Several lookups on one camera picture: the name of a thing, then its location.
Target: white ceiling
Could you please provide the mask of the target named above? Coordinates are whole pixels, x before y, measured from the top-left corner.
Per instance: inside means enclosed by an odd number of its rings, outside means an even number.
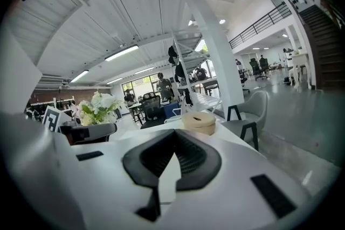
[[[232,11],[246,5],[240,1],[208,0],[227,22]],[[88,69],[78,82],[98,85],[140,68],[168,64],[169,32],[186,28],[190,18],[184,0],[26,0],[10,22],[44,74],[71,79]],[[104,61],[123,43],[137,43],[139,49]]]

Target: man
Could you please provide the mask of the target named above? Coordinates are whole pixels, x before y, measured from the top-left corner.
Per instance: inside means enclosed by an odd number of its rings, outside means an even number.
[[[264,59],[264,55],[261,55],[260,64],[265,64],[266,60]]]
[[[128,107],[134,105],[134,103],[135,103],[135,96],[132,93],[130,93],[129,89],[126,90],[126,94],[125,94],[125,97],[123,99],[127,102]],[[129,109],[129,113],[131,114],[132,118],[134,118],[133,108],[128,108],[128,109]]]
[[[168,79],[164,79],[163,73],[159,72],[157,77],[159,81],[157,82],[157,90],[161,93],[162,101],[164,100],[171,100],[171,92],[170,89],[172,88],[171,82]]]

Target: black metal railing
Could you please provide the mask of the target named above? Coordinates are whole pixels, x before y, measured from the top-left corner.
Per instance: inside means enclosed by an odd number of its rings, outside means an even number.
[[[244,30],[241,34],[230,40],[229,43],[231,48],[234,49],[236,46],[254,37],[258,33],[262,32],[263,30],[267,29],[268,27],[272,26],[273,24],[286,18],[289,15],[291,15],[290,9],[287,7],[285,2],[281,3],[268,14],[264,15],[258,21]]]

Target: qr code sign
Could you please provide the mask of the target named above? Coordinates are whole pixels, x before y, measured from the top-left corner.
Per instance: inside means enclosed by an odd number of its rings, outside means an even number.
[[[60,113],[56,112],[51,109],[46,110],[46,114],[44,117],[44,124],[49,128],[51,131],[55,131],[57,126],[58,126],[58,118],[59,118]]]

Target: ceiling light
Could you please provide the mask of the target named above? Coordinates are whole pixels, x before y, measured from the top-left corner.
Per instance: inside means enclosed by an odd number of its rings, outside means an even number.
[[[135,72],[135,74],[139,74],[139,73],[141,73],[141,72],[145,72],[145,71],[147,71],[147,70],[152,70],[152,69],[154,69],[154,67],[146,68],[146,69],[144,69],[144,70]]]
[[[131,47],[129,47],[129,48],[127,48],[127,49],[125,49],[125,50],[123,50],[121,52],[118,52],[118,53],[116,53],[114,55],[109,56],[108,58],[105,58],[105,60],[106,61],[111,61],[111,60],[113,60],[113,59],[115,59],[115,58],[117,58],[117,57],[119,57],[121,55],[127,54],[127,53],[129,53],[131,51],[134,51],[134,50],[137,50],[137,49],[139,49],[139,47],[137,45],[131,46]]]
[[[113,81],[107,82],[107,85],[110,85],[111,83],[116,82],[116,81],[119,81],[119,80],[122,80],[122,78],[118,78],[118,79],[116,79],[116,80],[113,80]]]
[[[78,76],[76,76],[71,82],[78,81],[82,76],[86,75],[87,73],[88,73],[88,70],[84,70]]]

